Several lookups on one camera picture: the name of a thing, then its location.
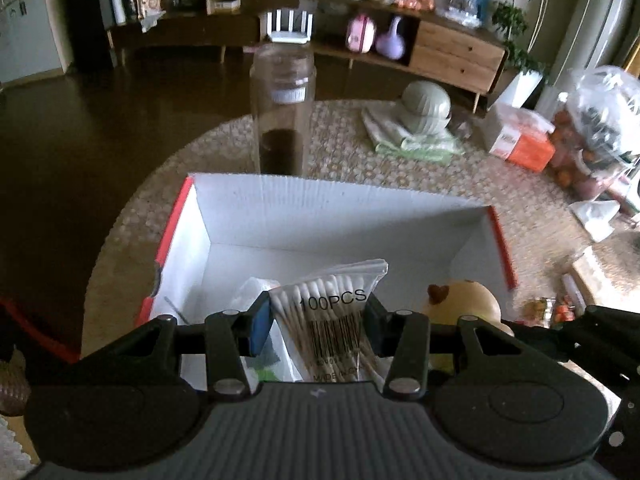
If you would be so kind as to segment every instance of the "purple vase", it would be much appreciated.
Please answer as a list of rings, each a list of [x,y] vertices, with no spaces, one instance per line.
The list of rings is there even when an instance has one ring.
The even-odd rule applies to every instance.
[[[398,36],[398,23],[400,16],[394,16],[389,31],[382,34],[376,40],[376,50],[379,54],[389,59],[400,59],[404,54],[404,40]]]

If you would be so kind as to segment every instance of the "tv stand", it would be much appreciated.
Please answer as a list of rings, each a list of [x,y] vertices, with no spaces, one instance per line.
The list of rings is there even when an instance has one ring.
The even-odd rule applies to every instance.
[[[316,54],[382,65],[411,72],[445,84],[473,92],[474,112],[481,95],[491,92],[502,72],[506,51],[502,43],[484,29],[469,29],[437,16],[433,12],[385,6],[370,0],[317,0],[344,4],[353,13],[371,15],[386,30],[395,14],[404,17],[402,36],[406,44],[404,56],[392,61],[375,52],[360,54],[344,46],[344,36],[314,34],[308,43]],[[300,0],[241,0],[238,12],[213,14],[204,12],[168,12],[158,24],[143,34],[138,23],[108,30],[111,48],[120,62],[131,50],[149,46],[209,45],[221,47],[224,62],[228,46],[257,46],[264,38],[260,17],[268,10],[297,9]]]

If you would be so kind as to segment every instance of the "box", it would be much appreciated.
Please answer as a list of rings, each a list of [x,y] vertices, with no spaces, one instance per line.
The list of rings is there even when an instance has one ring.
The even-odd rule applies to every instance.
[[[548,138],[552,123],[525,108],[494,104],[482,122],[484,145],[489,153],[539,173],[554,156]]]
[[[241,0],[207,0],[207,14],[229,14],[240,10]]]
[[[372,258],[388,262],[375,294],[391,311],[420,311],[429,284],[458,279],[481,282],[503,316],[516,317],[516,278],[490,206],[343,182],[195,173],[169,217],[156,286],[138,322],[172,314],[181,324],[200,323],[251,276],[285,285]],[[180,373],[206,389],[204,355],[185,356]]]

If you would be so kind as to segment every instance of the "vase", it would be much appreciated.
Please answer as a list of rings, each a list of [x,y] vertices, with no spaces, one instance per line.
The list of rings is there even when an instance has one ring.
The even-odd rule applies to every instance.
[[[495,100],[493,98],[489,100],[489,108],[494,103],[505,103],[514,108],[520,108],[533,94],[540,81],[542,81],[542,74],[535,70],[517,73],[507,88]]]
[[[182,0],[161,0],[162,10],[175,10],[180,7]]]
[[[404,40],[401,36],[398,36],[400,19],[400,16],[394,16],[389,31],[376,40],[378,53],[393,60],[400,59],[404,54]]]

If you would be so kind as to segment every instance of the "yellow plush toy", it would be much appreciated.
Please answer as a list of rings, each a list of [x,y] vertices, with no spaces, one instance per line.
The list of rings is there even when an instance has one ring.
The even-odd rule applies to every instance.
[[[496,328],[513,336],[511,328],[500,322],[500,305],[494,295],[484,285],[465,280],[452,282],[449,285],[429,285],[429,302],[422,308],[432,323],[455,325],[460,316],[478,316]],[[452,374],[453,356],[446,354],[432,355],[431,367]]]

